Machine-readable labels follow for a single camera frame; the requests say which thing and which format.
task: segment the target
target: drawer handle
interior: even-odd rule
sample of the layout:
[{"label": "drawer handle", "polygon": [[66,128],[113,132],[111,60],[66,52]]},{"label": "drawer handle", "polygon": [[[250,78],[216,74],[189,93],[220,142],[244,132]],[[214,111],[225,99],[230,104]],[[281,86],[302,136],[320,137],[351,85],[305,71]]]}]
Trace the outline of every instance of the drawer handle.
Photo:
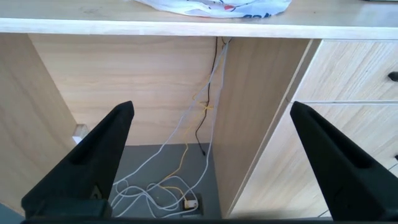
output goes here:
[{"label": "drawer handle", "polygon": [[391,72],[390,74],[388,74],[388,77],[394,81],[394,82],[398,82],[398,72]]}]

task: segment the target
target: white plastic bag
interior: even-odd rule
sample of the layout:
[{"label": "white plastic bag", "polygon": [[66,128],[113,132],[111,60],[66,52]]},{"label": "white plastic bag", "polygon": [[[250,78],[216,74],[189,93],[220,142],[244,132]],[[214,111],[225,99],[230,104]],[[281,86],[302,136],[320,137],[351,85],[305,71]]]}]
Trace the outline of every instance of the white plastic bag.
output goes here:
[{"label": "white plastic bag", "polygon": [[265,18],[284,12],[292,0],[134,0],[161,11],[217,18]]}]

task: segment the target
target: gray floor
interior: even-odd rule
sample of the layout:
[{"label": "gray floor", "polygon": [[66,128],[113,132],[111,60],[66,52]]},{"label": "gray floor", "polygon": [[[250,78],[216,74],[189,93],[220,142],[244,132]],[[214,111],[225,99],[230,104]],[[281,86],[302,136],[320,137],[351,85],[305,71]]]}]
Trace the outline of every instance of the gray floor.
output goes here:
[{"label": "gray floor", "polygon": [[10,208],[7,208],[3,204],[0,203],[0,222],[1,223],[10,223],[17,224],[21,223],[24,220],[22,215],[14,212]]},{"label": "gray floor", "polygon": [[[135,171],[147,158],[155,154],[160,146],[128,146],[123,152],[123,156],[119,165],[118,173],[115,180],[119,180],[127,174]],[[185,150],[184,144],[167,145],[162,152],[145,165],[137,174],[128,179],[130,185],[138,185],[145,188],[149,183],[158,182],[165,176],[173,172],[180,163],[181,156]],[[206,157],[203,156],[197,144],[190,144],[189,150],[185,155],[181,170],[177,173],[189,186],[194,185],[201,176],[205,168]],[[184,187],[179,180],[170,180],[167,185],[180,187],[183,191]],[[171,190],[176,196],[181,197],[178,191]],[[203,218],[221,218],[220,204],[218,201],[218,190],[214,171],[213,156],[210,155],[209,167],[202,181],[193,190],[197,194],[201,194],[203,199]],[[131,190],[129,193],[134,194],[138,191]],[[112,190],[109,201],[115,197],[116,191]],[[155,190],[151,194],[161,205],[169,205],[173,202],[173,198],[163,190]],[[125,210],[134,198],[124,199],[114,210],[113,215],[119,215]],[[170,212],[153,209],[155,215],[163,216]],[[146,198],[141,197],[138,201],[123,215],[123,217],[152,218],[149,212]]]}]

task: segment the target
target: electrical outlet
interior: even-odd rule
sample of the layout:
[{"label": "electrical outlet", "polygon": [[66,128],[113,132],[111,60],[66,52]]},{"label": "electrical outlet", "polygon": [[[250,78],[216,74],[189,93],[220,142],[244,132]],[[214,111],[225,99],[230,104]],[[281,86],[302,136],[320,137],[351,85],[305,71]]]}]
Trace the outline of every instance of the electrical outlet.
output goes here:
[{"label": "electrical outlet", "polygon": [[189,211],[197,207],[192,212],[182,214],[183,218],[197,218],[203,216],[203,204],[200,194],[195,194],[198,200],[195,200],[193,194],[186,194],[186,200],[182,200],[182,210]]}]

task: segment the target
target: desk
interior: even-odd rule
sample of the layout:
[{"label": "desk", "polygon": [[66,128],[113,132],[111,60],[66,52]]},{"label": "desk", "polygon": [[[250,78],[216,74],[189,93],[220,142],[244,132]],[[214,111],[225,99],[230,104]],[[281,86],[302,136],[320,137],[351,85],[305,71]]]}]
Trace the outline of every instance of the desk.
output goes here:
[{"label": "desk", "polygon": [[[250,20],[130,1],[0,0],[0,32],[0,202],[18,212],[22,196],[74,146],[76,124],[92,128],[120,102],[136,107],[127,145],[162,144],[205,84],[216,36],[234,37],[213,143],[223,217],[327,210],[288,116],[294,100],[382,165],[397,162],[398,83],[387,77],[398,71],[394,3],[293,0],[281,15]],[[183,133],[201,110],[170,143],[195,142]]]}]

